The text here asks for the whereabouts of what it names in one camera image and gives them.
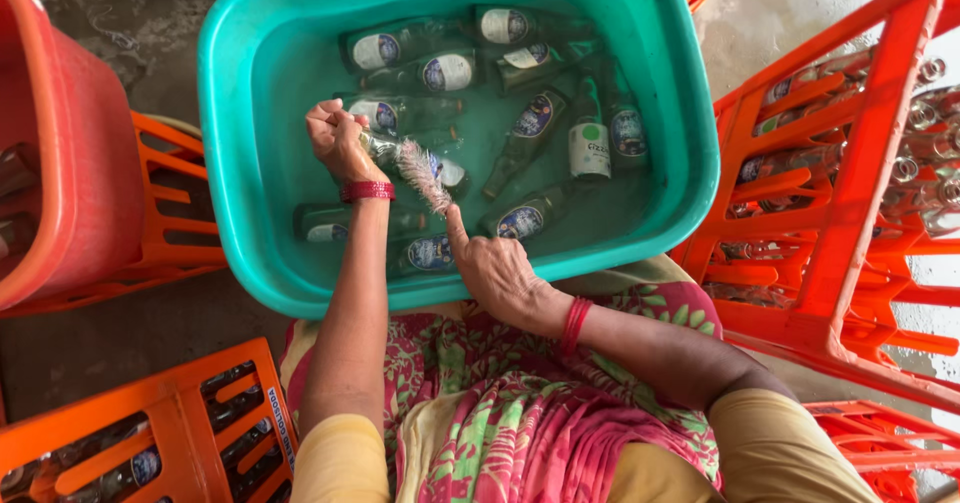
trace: woman's right hand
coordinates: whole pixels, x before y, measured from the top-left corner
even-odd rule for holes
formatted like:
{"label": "woman's right hand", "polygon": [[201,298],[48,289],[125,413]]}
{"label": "woman's right hand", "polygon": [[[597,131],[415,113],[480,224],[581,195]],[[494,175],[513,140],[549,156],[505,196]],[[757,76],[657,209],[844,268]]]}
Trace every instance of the woman's right hand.
{"label": "woman's right hand", "polygon": [[573,297],[534,274],[518,240],[470,239],[457,205],[446,211],[446,235],[466,290],[491,315],[540,336],[564,333]]}

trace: stone floor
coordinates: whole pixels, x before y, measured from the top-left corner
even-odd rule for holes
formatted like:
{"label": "stone floor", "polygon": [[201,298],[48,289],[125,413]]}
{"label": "stone floor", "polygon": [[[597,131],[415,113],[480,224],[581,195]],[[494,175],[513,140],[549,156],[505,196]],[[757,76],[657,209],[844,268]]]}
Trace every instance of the stone floor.
{"label": "stone floor", "polygon": [[[113,67],[134,109],[195,124],[197,35],[213,1],[43,0],[57,28]],[[713,98],[865,1],[708,0],[695,22]],[[252,337],[266,336],[278,355],[288,323],[247,295],[228,270],[69,313],[3,320],[6,412],[10,420],[26,418]],[[931,417],[930,408],[759,358],[805,401],[862,397]],[[935,372],[930,356],[899,358],[910,369]]]}

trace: fizzin label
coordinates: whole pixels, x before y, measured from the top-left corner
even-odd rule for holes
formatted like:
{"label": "fizzin label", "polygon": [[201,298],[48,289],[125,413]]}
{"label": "fizzin label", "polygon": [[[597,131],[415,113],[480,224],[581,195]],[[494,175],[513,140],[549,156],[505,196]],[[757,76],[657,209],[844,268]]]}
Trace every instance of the fizzin label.
{"label": "fizzin label", "polygon": [[276,421],[276,434],[280,436],[280,444],[283,445],[283,454],[287,457],[287,464],[290,465],[290,472],[294,472],[294,445],[290,442],[290,432],[287,430],[287,423],[283,420],[283,409],[281,408],[281,399],[277,397],[277,388],[271,386],[267,389],[267,397],[270,399],[270,409],[273,410],[273,420]]}

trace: red bangle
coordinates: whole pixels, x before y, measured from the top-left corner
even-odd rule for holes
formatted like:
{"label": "red bangle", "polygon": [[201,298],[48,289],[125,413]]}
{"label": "red bangle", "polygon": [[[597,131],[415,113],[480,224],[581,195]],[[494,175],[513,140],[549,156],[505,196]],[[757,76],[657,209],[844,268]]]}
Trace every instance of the red bangle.
{"label": "red bangle", "polygon": [[584,319],[587,318],[587,312],[590,311],[593,301],[580,298],[573,299],[573,305],[570,306],[570,313],[566,316],[566,326],[563,327],[563,337],[559,340],[559,353],[561,356],[569,357],[577,349],[577,338],[580,337],[580,329],[584,325]]}
{"label": "red bangle", "polygon": [[357,199],[376,197],[379,199],[397,200],[394,185],[389,182],[351,182],[340,189],[340,200],[352,203]]}

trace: plastic basin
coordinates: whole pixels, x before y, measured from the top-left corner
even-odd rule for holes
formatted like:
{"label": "plastic basin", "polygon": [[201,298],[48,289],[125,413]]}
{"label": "plastic basin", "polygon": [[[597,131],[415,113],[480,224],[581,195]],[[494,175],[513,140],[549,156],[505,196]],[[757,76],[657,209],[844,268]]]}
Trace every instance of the plastic basin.
{"label": "plastic basin", "polygon": [[[356,88],[331,46],[336,36],[394,18],[465,13],[474,3],[537,1],[217,0],[198,47],[206,163],[227,261],[254,297],[282,313],[320,317],[336,282],[342,246],[298,241],[291,227],[297,203],[336,200],[304,128],[304,113],[313,104]],[[646,120],[653,170],[621,175],[599,204],[570,213],[528,243],[534,269],[546,280],[670,249],[704,218],[719,175],[713,108],[685,0],[552,1],[593,17],[624,65]],[[479,92],[493,90],[487,85],[463,97],[474,103],[482,100]],[[461,204],[472,233],[479,234],[473,224],[486,211],[478,185],[533,93],[485,105],[482,115],[467,105],[460,126],[467,150],[458,160],[474,177]],[[502,198],[563,174],[566,130],[558,130],[555,140]],[[431,221],[433,231],[443,226]],[[598,230],[606,234],[594,234]],[[388,289],[394,310],[468,297],[456,274],[390,280]]]}

